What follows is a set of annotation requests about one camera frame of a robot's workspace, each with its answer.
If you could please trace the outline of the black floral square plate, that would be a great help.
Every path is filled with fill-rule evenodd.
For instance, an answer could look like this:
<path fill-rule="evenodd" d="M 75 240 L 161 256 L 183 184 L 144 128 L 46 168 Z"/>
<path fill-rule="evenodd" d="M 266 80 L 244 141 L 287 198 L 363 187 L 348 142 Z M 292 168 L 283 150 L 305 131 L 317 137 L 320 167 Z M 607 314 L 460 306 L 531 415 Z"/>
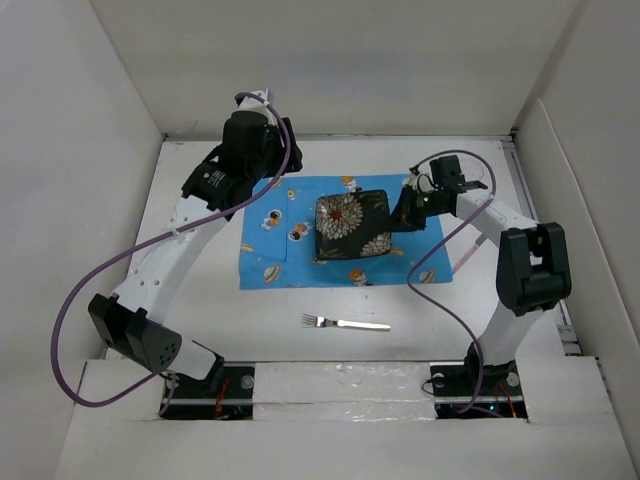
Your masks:
<path fill-rule="evenodd" d="M 358 260 L 383 256 L 392 248 L 390 209 L 384 190 L 322 196 L 315 205 L 317 260 Z"/>

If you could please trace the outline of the blue cartoon print cloth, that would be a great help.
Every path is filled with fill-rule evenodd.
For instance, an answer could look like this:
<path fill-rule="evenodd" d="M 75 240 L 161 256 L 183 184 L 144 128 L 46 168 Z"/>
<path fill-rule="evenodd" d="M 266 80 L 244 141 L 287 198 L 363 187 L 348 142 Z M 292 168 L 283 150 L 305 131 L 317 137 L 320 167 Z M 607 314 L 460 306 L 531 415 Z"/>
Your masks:
<path fill-rule="evenodd" d="M 448 283 L 452 268 L 439 218 L 425 229 L 392 233 L 389 254 L 358 260 L 315 258 L 315 205 L 322 196 L 384 190 L 390 214 L 396 206 L 403 174 L 370 176 L 281 177 L 264 179 L 264 196 L 244 210 L 239 257 L 243 290 L 298 287 L 363 287 L 414 283 Z"/>

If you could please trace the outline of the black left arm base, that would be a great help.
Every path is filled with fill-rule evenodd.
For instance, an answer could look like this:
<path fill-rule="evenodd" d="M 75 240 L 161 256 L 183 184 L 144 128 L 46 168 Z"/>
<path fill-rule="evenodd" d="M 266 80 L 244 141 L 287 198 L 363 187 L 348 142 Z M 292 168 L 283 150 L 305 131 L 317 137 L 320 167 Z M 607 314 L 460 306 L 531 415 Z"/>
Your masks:
<path fill-rule="evenodd" d="M 180 421 L 252 420 L 255 367 L 254 363 L 227 363 L 212 383 L 167 374 L 159 416 Z"/>

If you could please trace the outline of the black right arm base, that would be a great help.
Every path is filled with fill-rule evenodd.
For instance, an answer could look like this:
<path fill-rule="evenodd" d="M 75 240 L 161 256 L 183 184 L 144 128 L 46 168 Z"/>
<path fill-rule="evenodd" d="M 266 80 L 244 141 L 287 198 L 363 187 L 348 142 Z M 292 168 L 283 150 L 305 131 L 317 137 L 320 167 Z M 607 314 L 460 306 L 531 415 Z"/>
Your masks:
<path fill-rule="evenodd" d="M 527 419 L 516 361 L 486 366 L 480 360 L 471 344 L 463 360 L 429 364 L 421 390 L 433 399 L 436 418 Z"/>

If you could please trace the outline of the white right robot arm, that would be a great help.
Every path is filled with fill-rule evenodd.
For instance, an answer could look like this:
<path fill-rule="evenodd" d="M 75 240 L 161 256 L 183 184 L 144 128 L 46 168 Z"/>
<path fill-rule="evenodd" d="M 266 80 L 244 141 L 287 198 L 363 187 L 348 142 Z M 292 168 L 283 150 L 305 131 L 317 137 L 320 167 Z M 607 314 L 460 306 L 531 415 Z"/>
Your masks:
<path fill-rule="evenodd" d="M 563 227 L 538 223 L 498 201 L 496 181 L 466 179 L 460 154 L 447 150 L 424 159 L 428 173 L 420 165 L 410 168 L 389 228 L 422 230 L 428 218 L 450 214 L 497 247 L 498 303 L 483 333 L 473 339 L 462 369 L 465 387 L 483 394 L 497 384 L 497 369 L 514 361 L 534 323 L 570 295 L 572 278 Z"/>

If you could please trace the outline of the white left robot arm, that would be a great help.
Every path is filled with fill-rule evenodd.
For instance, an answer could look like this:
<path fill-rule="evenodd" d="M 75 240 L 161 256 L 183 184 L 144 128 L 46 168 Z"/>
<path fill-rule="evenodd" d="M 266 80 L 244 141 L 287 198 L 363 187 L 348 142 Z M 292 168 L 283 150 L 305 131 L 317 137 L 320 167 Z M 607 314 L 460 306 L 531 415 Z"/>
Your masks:
<path fill-rule="evenodd" d="M 150 247 L 109 296 L 97 294 L 89 303 L 106 346 L 153 374 L 187 377 L 201 396 L 216 394 L 223 382 L 223 358 L 164 327 L 170 304 L 205 246 L 252 196 L 256 184 L 301 168 L 289 118 L 233 112 L 221 143 L 183 184 L 164 229 L 167 239 Z"/>

